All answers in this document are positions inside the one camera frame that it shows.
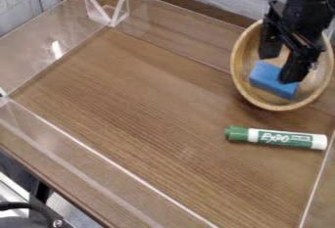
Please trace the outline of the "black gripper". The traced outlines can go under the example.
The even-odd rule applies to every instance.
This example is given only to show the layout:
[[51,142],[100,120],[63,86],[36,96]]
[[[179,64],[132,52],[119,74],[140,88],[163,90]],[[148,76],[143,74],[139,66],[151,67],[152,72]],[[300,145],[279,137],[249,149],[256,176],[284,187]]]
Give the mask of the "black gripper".
[[324,50],[323,30],[335,18],[335,0],[269,1],[263,19],[259,58],[279,57],[283,45],[293,50],[279,73],[283,84],[301,82]]

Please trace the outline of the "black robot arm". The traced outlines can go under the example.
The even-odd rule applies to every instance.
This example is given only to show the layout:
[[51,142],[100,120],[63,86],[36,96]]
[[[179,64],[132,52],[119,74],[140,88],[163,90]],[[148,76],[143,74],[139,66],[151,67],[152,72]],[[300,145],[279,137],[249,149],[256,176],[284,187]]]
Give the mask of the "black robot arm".
[[279,56],[281,47],[289,49],[279,72],[284,84],[301,82],[325,51],[323,30],[335,18],[335,0],[269,1],[263,18],[257,53],[261,59]]

